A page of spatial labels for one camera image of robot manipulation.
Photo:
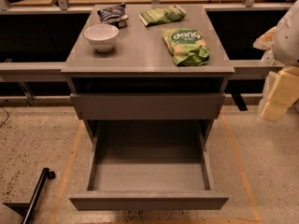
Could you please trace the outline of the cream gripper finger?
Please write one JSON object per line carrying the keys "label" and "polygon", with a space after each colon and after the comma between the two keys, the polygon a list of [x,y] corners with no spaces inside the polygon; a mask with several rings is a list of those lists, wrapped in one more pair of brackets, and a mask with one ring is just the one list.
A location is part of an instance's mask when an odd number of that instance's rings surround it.
{"label": "cream gripper finger", "polygon": [[275,122],[299,99],[299,67],[287,66],[270,72],[263,87],[260,118]]}
{"label": "cream gripper finger", "polygon": [[269,29],[268,31],[266,31],[263,35],[261,35],[254,41],[253,47],[256,49],[261,49],[261,50],[270,49],[272,47],[272,43],[274,40],[274,34],[275,34],[276,30],[277,30],[277,27],[274,26],[271,29]]}

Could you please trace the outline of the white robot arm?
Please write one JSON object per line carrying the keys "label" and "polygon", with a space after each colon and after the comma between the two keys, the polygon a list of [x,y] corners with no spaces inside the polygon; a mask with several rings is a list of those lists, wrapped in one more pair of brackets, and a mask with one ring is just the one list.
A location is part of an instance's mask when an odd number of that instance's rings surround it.
{"label": "white robot arm", "polygon": [[269,73],[259,103],[260,118],[275,122],[299,100],[299,1],[253,47],[264,51],[263,65],[284,65],[279,72]]}

